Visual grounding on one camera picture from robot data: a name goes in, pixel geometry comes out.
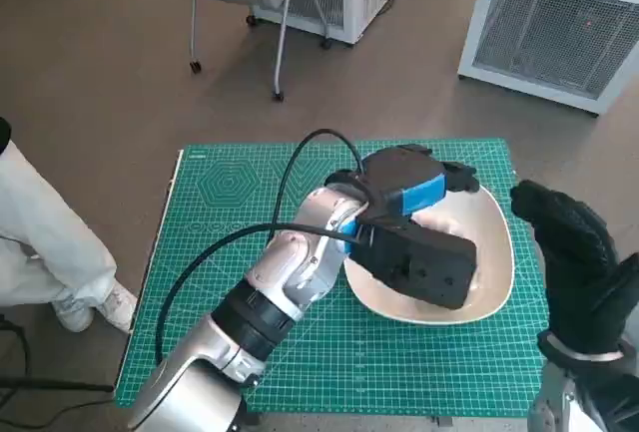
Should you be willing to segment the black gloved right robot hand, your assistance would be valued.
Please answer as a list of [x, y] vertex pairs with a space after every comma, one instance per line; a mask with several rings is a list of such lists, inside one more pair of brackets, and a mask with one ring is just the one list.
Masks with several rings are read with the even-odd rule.
[[621, 260], [602, 217], [565, 193], [524, 180], [510, 197], [543, 255], [549, 331], [576, 353], [619, 351], [638, 304], [638, 254]]

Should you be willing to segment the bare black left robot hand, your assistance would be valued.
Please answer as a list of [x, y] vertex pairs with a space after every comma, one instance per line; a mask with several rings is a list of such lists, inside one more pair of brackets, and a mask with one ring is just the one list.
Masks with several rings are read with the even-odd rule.
[[432, 149], [404, 144], [378, 150], [363, 159], [368, 205], [381, 216], [410, 216], [442, 201], [447, 193], [475, 194], [476, 168], [440, 161]]

